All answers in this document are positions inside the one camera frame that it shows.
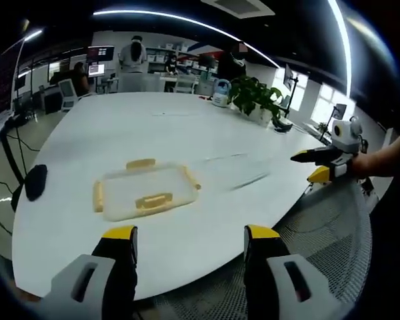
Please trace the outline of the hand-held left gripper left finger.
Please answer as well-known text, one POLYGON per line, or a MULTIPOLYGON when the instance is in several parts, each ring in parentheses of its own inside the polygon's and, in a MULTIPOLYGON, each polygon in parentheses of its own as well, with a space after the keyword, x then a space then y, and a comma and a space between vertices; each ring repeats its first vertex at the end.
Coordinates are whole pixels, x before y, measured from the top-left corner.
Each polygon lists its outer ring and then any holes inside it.
POLYGON ((137 227, 106 231, 51 281, 41 300, 45 319, 132 319, 137 286, 137 227))

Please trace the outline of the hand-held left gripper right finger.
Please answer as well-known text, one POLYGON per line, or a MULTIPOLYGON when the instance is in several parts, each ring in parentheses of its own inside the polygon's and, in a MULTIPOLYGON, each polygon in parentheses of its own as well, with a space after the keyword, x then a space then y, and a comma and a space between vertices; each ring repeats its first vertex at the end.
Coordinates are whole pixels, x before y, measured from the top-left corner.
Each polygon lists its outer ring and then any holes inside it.
POLYGON ((303 256, 291 254, 269 227, 244 228, 244 284, 249 319, 340 319, 341 302, 303 256))

